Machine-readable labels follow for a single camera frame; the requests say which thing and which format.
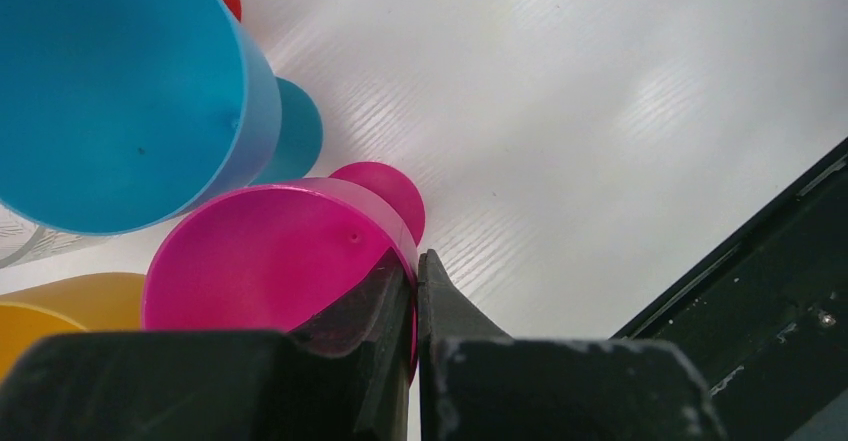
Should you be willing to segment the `blue wine glass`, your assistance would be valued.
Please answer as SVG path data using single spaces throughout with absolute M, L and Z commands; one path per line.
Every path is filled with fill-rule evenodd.
M 309 97 L 224 0 L 1 0 L 1 201 L 115 235 L 304 176 Z

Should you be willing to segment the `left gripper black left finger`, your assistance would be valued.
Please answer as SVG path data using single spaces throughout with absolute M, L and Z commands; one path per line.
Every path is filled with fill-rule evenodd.
M 5 440 L 402 440 L 412 290 L 396 254 L 288 333 L 57 334 L 1 386 Z

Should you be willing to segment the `clear wine glass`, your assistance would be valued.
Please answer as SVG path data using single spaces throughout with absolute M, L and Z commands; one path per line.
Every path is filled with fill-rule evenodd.
M 97 246 L 110 239 L 55 231 L 1 206 L 1 268 Z

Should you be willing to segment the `pink wine glass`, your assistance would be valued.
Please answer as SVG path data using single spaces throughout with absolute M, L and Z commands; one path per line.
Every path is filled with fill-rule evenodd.
M 418 187 L 379 162 L 226 193 L 184 217 L 159 246 L 141 325 L 291 331 L 385 255 L 397 257 L 413 283 L 425 224 Z

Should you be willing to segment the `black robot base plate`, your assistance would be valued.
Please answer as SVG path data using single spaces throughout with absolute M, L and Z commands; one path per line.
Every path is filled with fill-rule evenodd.
M 847 146 L 619 331 L 674 343 L 733 440 L 847 436 Z

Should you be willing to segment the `yellow wine glass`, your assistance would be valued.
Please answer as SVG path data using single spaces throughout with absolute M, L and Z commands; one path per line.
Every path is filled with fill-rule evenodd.
M 136 273 L 95 273 L 3 294 L 1 376 L 44 337 L 138 330 L 144 281 L 145 276 Z

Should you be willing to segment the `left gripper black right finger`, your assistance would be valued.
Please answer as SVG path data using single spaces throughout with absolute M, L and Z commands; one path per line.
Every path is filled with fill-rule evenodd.
M 723 440 L 704 377 L 674 344 L 518 339 L 450 280 L 418 270 L 425 440 Z

